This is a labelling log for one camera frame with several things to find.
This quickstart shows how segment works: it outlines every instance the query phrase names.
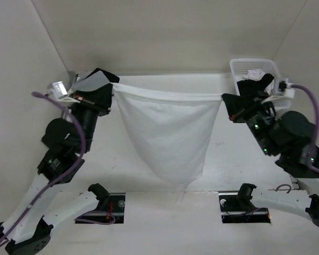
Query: wire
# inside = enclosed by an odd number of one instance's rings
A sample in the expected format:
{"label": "wire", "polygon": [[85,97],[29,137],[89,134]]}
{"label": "wire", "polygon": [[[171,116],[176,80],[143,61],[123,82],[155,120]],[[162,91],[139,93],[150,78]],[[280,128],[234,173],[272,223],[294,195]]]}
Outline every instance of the wire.
{"label": "wire", "polygon": [[313,163],[311,161],[311,158],[313,157],[313,155],[315,153],[315,144],[317,142],[318,135],[319,135],[319,104],[318,104],[318,101],[315,98],[314,94],[308,88],[306,88],[302,85],[296,85],[296,84],[292,84],[291,88],[303,90],[308,95],[308,97],[310,98],[310,100],[313,104],[314,115],[315,115],[315,131],[313,134],[312,142],[311,142],[310,147],[309,147],[307,163],[308,163],[309,169],[311,169],[319,174],[319,169],[314,167]]}
{"label": "wire", "polygon": [[110,222],[108,222],[108,223],[104,223],[104,222],[97,222],[97,221],[89,220],[89,219],[81,219],[80,217],[85,216],[85,214],[83,214],[82,216],[80,216],[77,219],[75,219],[75,221],[77,221],[77,222],[85,222],[85,223],[93,223],[93,224],[98,224],[98,225],[112,225],[112,224],[115,224],[115,222],[116,222],[116,217],[112,213],[107,212],[107,211],[90,211],[90,212],[87,212],[87,213],[102,213],[102,214],[106,214],[106,215],[110,216],[110,219],[112,219],[112,220]]}
{"label": "wire", "polygon": [[9,234],[16,228],[16,226],[19,224],[19,222],[26,216],[26,214],[30,211],[30,209],[32,208],[32,206],[37,202],[37,200],[41,197],[41,195],[44,194],[44,192],[50,188],[51,186],[55,185],[57,182],[59,182],[60,180],[62,180],[63,178],[65,178],[67,175],[69,175],[80,163],[85,150],[86,150],[86,143],[85,143],[85,135],[83,132],[83,129],[80,125],[80,123],[77,121],[77,119],[69,112],[69,110],[62,106],[61,104],[59,104],[58,102],[54,101],[53,99],[43,95],[42,93],[39,92],[32,92],[32,96],[37,97],[37,98],[42,98],[45,99],[47,101],[49,101],[51,104],[53,104],[54,106],[58,107],[59,109],[61,109],[63,112],[65,112],[65,114],[70,117],[70,119],[72,120],[75,128],[78,131],[78,135],[80,137],[80,155],[78,156],[77,160],[74,162],[74,164],[66,171],[64,172],[62,175],[60,175],[58,178],[56,178],[55,180],[53,180],[52,182],[50,182],[48,185],[46,185],[31,201],[31,203],[28,205],[28,207],[23,211],[23,213],[18,217],[18,219],[16,220],[16,222],[11,226],[11,228],[9,228],[6,233],[2,236],[2,238],[0,239],[0,247],[2,247],[3,245],[5,245],[7,242],[5,241],[7,239],[7,237],[9,236]]}
{"label": "wire", "polygon": [[275,188],[275,191],[278,191],[281,187],[286,187],[286,186],[289,188],[289,190],[286,192],[286,194],[288,194],[292,190],[292,186],[289,184],[280,184],[279,186]]}

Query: white cloth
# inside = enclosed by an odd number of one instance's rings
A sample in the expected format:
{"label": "white cloth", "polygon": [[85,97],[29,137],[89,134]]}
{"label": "white cloth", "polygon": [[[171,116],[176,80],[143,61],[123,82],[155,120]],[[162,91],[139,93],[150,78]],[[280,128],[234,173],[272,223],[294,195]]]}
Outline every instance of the white cloth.
{"label": "white cloth", "polygon": [[160,178],[183,186],[202,176],[220,94],[162,92],[113,83],[125,129]]}
{"label": "white cloth", "polygon": [[[259,81],[266,73],[261,69],[248,70],[247,75],[244,76],[245,79]],[[274,90],[274,80],[265,88],[265,91],[271,95]]]}

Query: black cloth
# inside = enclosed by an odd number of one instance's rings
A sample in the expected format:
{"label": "black cloth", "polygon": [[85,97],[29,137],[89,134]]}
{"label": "black cloth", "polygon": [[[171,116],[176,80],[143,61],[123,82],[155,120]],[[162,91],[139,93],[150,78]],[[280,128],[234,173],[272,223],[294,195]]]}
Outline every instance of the black cloth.
{"label": "black cloth", "polygon": [[242,97],[255,97],[258,94],[262,94],[265,88],[271,84],[274,80],[274,76],[270,73],[265,74],[261,80],[243,80],[238,82],[238,88],[240,96]]}

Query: white plastic basket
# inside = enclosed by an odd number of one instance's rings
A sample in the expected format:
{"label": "white plastic basket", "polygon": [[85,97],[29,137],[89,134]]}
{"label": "white plastic basket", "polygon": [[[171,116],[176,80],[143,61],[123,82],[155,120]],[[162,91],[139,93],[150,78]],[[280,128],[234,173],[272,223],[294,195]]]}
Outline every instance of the white plastic basket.
{"label": "white plastic basket", "polygon": [[[247,75],[248,70],[261,69],[265,73],[270,73],[274,76],[274,90],[271,96],[282,95],[279,92],[279,82],[282,80],[279,70],[276,67],[274,61],[269,59],[259,59],[259,58],[239,58],[232,59],[230,61],[230,69],[232,72],[236,94],[239,96],[238,81],[244,80],[244,75]],[[292,102],[290,99],[282,98],[281,100],[276,100],[273,102],[276,111],[282,109],[288,109],[291,107]]]}

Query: laundry basket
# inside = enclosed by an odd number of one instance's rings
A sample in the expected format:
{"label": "laundry basket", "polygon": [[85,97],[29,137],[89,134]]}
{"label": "laundry basket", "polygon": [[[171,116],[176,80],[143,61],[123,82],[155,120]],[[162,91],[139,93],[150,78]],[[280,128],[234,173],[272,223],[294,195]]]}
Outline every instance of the laundry basket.
{"label": "laundry basket", "polygon": [[[271,96],[280,96],[279,82],[282,80],[280,72],[276,67],[274,61],[269,59],[259,58],[238,58],[230,61],[230,69],[232,72],[236,94],[240,95],[238,88],[238,81],[244,80],[244,75],[247,75],[248,70],[261,69],[265,73],[270,73],[274,76],[274,90]],[[288,109],[291,107],[292,102],[290,99],[281,99],[273,102],[276,111]]]}

